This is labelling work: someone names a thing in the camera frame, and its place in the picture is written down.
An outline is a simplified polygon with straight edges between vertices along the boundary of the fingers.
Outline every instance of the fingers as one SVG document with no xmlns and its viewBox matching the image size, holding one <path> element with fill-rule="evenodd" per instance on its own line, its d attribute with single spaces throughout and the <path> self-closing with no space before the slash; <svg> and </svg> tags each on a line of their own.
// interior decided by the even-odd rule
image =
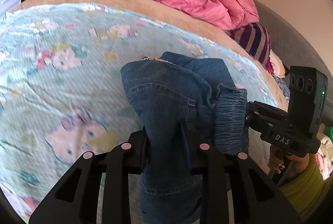
<svg viewBox="0 0 333 224">
<path fill-rule="evenodd" d="M 296 161 L 296 162 L 304 162 L 306 161 L 308 155 L 306 155 L 305 157 L 298 157 L 296 155 L 291 155 L 291 156 L 287 156 L 286 157 L 290 160 Z"/>
<path fill-rule="evenodd" d="M 276 167 L 274 167 L 274 170 L 275 170 L 276 173 L 280 174 L 281 170 L 283 170 L 285 168 L 286 167 L 282 163 L 279 163 Z"/>
<path fill-rule="evenodd" d="M 271 145 L 268 167 L 270 169 L 274 169 L 275 167 L 279 166 L 279 164 L 283 164 L 283 154 L 281 155 L 281 151 L 278 147 Z"/>
</svg>

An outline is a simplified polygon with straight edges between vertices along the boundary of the pink pillow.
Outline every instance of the pink pillow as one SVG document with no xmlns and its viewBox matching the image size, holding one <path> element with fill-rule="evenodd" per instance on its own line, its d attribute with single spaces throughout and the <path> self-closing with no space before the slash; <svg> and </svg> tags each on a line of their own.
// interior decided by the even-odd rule
<svg viewBox="0 0 333 224">
<path fill-rule="evenodd" d="M 240 27 L 259 22 L 259 14 L 253 0 L 217 0 L 228 9 L 234 24 Z"/>
</svg>

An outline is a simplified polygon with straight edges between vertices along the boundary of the purple striped cushion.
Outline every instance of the purple striped cushion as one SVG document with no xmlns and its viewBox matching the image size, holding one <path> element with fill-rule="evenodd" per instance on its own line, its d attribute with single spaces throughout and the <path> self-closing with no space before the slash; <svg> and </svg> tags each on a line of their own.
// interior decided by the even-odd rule
<svg viewBox="0 0 333 224">
<path fill-rule="evenodd" d="M 269 52 L 271 39 L 267 30 L 259 23 L 251 23 L 245 27 L 226 32 L 231 39 L 235 40 L 252 57 L 264 67 L 270 64 Z"/>
</svg>

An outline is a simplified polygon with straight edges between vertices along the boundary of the jeans seam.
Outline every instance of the jeans seam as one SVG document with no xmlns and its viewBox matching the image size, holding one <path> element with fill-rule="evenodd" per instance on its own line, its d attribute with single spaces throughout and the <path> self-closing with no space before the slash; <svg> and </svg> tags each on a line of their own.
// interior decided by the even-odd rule
<svg viewBox="0 0 333 224">
<path fill-rule="evenodd" d="M 188 117 L 189 117 L 189 99 L 188 99 L 188 104 L 187 104 L 187 114 L 186 114 L 186 123 L 188 122 Z"/>
<path fill-rule="evenodd" d="M 192 181 L 193 181 L 193 179 L 190 179 L 190 180 L 188 180 L 187 182 L 185 182 L 182 185 L 178 185 L 178 186 L 174 186 L 174 187 L 170 187 L 170 188 L 166 188 L 166 189 L 153 189 L 153 188 L 149 188 L 149 187 L 146 187 L 143 182 L 141 182 L 141 186 L 143 186 L 145 189 L 148 189 L 148 190 L 167 191 L 167 190 L 175 189 L 175 188 L 178 188 L 178 187 L 186 186 L 186 185 L 190 184 Z"/>
<path fill-rule="evenodd" d="M 195 186 L 195 182 L 193 182 L 192 184 L 190 184 L 186 188 L 183 188 L 183 189 L 180 189 L 180 190 L 177 190 L 177 191 L 174 191 L 174 192 L 163 193 L 163 194 L 162 193 L 161 194 L 157 194 L 157 193 L 150 192 L 149 190 L 154 190 L 154 189 L 149 189 L 149 188 L 145 187 L 143 184 L 142 184 L 142 186 L 146 189 L 145 192 L 148 193 L 148 194 L 152 194 L 154 196 L 166 196 L 166 195 L 173 195 L 173 194 L 177 194 L 177 193 L 189 190 L 189 189 L 191 189 L 191 188 L 193 188 Z"/>
<path fill-rule="evenodd" d="M 219 95 L 220 94 L 220 86 L 224 87 L 224 88 L 227 88 L 227 89 L 230 89 L 233 93 L 240 93 L 240 92 L 245 92 L 246 89 L 240 89 L 240 88 L 237 88 L 237 87 L 230 87 L 228 85 L 225 85 L 223 83 L 219 83 L 219 85 L 217 86 L 217 94 Z"/>
<path fill-rule="evenodd" d="M 195 101 L 194 101 L 193 99 L 191 99 L 191 98 L 189 98 L 189 97 L 187 97 L 187 96 L 185 96 L 185 95 L 182 95 L 182 94 L 178 93 L 177 91 L 172 90 L 172 89 L 168 88 L 167 86 L 162 85 L 162 84 L 159 84 L 159 83 L 144 83 L 144 84 L 140 84 L 140 85 L 137 85 L 137 86 L 134 86 L 134 87 L 130 88 L 129 91 L 131 91 L 132 89 L 134 89 L 134 88 L 136 88 L 136 87 L 138 87 L 138 86 L 148 85 L 148 84 L 162 86 L 162 87 L 168 89 L 169 91 L 171 91 L 171 92 L 173 92 L 173 93 L 175 93 L 175 94 L 177 94 L 177 95 L 179 95 L 179 96 L 182 96 L 182 97 L 184 97 L 184 98 L 187 98 L 188 101 L 191 100 L 191 101 L 193 101 L 193 102 L 195 103 Z M 130 94 L 128 94 L 127 96 L 130 96 L 130 95 L 132 95 L 133 93 L 136 93 L 136 92 L 138 92 L 138 91 L 142 91 L 142 90 L 145 90 L 145 89 L 155 89 L 155 90 L 158 90 L 158 91 L 161 91 L 161 92 L 163 92 L 163 93 L 166 93 L 166 94 L 170 95 L 170 93 L 167 93 L 167 92 L 162 91 L 162 90 L 160 90 L 160 89 L 157 89 L 157 88 L 155 88 L 155 87 L 146 87 L 146 88 L 142 88 L 142 89 L 137 89 L 137 90 L 131 92 Z"/>
</svg>

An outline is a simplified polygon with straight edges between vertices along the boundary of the cartoon print blanket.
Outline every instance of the cartoon print blanket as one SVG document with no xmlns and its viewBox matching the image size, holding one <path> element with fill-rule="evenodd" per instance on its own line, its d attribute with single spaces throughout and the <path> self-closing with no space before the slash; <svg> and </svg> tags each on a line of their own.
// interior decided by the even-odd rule
<svg viewBox="0 0 333 224">
<path fill-rule="evenodd" d="M 36 6 L 0 17 L 0 35 L 0 187 L 25 221 L 85 151 L 110 151 L 141 129 L 120 76 L 140 55 L 221 58 L 248 101 L 277 106 L 248 59 L 131 11 Z"/>
</svg>

